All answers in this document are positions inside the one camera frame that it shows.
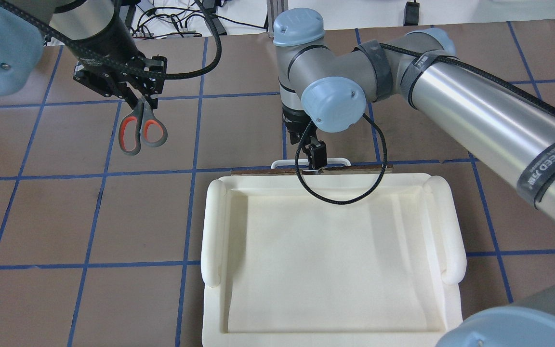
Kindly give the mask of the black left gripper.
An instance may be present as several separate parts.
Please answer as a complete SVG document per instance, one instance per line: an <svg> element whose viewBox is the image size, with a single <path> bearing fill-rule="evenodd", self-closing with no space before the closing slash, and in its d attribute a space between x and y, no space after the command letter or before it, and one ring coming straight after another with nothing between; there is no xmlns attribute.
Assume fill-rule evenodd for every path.
<svg viewBox="0 0 555 347"><path fill-rule="evenodd" d="M114 48L106 57L123 62L129 67L139 68L145 72L166 72L167 58L161 55L148 57L142 53L134 41L122 43L106 41L93 45L91 49ZM99 63L96 59L82 57L73 50L78 63L75 66L73 79L105 97L118 97L134 110L138 100L142 98L152 110L158 108L158 96L163 91L164 81L156 78L139 77L132 73L122 72L114 67Z"/></svg>

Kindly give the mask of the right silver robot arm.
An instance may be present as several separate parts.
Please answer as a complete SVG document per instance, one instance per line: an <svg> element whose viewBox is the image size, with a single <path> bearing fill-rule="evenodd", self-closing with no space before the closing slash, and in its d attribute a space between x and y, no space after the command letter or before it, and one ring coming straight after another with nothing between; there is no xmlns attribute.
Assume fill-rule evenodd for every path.
<svg viewBox="0 0 555 347"><path fill-rule="evenodd" d="M439 28L381 43L359 44L336 56L324 42L322 17L308 8L273 22L283 121L310 167L327 164L316 130L336 133L359 119L368 103L398 94L555 221L555 107L460 61Z"/></svg>

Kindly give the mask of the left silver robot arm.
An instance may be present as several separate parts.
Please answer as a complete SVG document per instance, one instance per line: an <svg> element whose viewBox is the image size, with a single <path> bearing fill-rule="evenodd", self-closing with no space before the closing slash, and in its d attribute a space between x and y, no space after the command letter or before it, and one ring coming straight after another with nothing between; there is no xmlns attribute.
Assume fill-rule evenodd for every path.
<svg viewBox="0 0 555 347"><path fill-rule="evenodd" d="M59 40L78 66L73 78L133 110L157 108L165 57L147 57L114 0L0 0L0 96L19 92L37 66L46 37Z"/></svg>

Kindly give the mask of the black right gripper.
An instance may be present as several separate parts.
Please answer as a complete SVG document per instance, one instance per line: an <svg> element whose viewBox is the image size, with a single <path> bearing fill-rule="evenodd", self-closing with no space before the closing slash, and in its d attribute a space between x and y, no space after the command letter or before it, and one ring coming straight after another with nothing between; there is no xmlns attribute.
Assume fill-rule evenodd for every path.
<svg viewBox="0 0 555 347"><path fill-rule="evenodd" d="M314 123L311 123L311 128L308 130L307 135L304 135L306 128L311 122L308 114L304 110L283 108L282 120L289 133L291 145L303 144L307 166L314 171L326 167L326 143L317 139L317 127Z"/></svg>

